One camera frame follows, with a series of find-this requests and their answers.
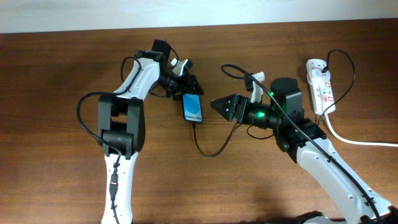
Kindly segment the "blue Galaxy smartphone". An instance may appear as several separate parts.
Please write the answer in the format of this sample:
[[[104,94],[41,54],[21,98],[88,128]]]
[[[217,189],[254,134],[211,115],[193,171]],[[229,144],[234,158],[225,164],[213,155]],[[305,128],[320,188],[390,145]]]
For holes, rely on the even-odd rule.
[[[185,121],[202,123],[203,115],[199,95],[184,94],[182,96],[183,117]]]

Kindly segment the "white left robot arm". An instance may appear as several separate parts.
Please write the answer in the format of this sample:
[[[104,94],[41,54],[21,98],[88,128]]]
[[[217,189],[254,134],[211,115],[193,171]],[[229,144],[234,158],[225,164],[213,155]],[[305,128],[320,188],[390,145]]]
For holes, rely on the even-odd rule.
[[[134,54],[133,68],[114,95],[100,95],[98,135],[103,139],[108,184],[102,223],[133,222],[134,164],[145,141],[144,100],[151,88],[158,84],[175,100],[204,94],[189,72],[192,62],[169,59],[172,50],[167,41],[155,39],[150,50]]]

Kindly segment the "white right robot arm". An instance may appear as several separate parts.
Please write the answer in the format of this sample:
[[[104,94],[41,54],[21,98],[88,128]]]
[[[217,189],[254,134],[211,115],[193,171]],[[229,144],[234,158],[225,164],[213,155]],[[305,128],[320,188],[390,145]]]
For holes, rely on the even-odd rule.
[[[272,129],[281,151],[312,175],[338,206],[347,223],[397,223],[397,208],[372,190],[340,157],[326,134],[304,117],[296,79],[271,83],[270,104],[241,95],[212,100],[227,121]]]

